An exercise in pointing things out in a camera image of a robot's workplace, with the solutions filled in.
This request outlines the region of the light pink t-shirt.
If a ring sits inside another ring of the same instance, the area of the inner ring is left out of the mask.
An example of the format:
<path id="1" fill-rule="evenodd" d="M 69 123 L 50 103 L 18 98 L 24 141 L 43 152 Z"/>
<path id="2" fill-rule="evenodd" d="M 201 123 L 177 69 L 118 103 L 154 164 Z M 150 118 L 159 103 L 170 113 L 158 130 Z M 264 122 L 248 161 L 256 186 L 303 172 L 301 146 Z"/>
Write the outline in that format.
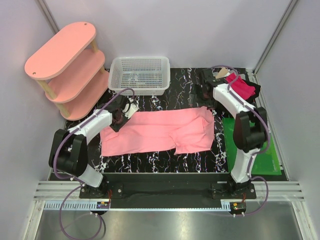
<path id="1" fill-rule="evenodd" d="M 175 154 L 208 151 L 215 138 L 213 113 L 206 107 L 136 112 L 115 132 L 100 132 L 104 157 L 175 150 Z"/>

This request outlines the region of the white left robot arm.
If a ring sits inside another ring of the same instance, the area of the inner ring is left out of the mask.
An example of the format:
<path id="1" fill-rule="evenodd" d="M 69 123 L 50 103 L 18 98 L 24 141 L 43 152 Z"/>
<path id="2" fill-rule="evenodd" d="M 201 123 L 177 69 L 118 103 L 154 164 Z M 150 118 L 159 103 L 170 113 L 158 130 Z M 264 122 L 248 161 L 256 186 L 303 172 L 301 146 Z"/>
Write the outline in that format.
<path id="1" fill-rule="evenodd" d="M 78 125 L 68 130 L 57 130 L 48 160 L 57 178 L 63 179 L 58 172 L 64 172 L 79 181 L 82 189 L 90 191 L 95 197 L 103 198 L 107 195 L 107 178 L 89 164 L 88 144 L 104 128 L 110 127 L 117 133 L 137 110 L 132 98 L 117 95 L 96 108 Z"/>

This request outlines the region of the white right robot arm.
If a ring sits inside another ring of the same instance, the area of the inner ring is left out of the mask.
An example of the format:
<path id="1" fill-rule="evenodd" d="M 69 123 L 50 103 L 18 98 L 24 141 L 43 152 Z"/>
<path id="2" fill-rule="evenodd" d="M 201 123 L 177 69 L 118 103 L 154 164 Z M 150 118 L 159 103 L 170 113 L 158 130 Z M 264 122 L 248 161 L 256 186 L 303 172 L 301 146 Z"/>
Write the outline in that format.
<path id="1" fill-rule="evenodd" d="M 199 83 L 190 92 L 189 105 L 215 109 L 221 104 L 234 119 L 233 142 L 237 148 L 233 169 L 221 190 L 214 190 L 220 198 L 241 198 L 250 191 L 252 168 L 258 154 L 265 152 L 263 145 L 270 144 L 267 111 L 255 107 L 233 89 L 226 73 L 213 73 L 211 68 L 199 74 Z"/>

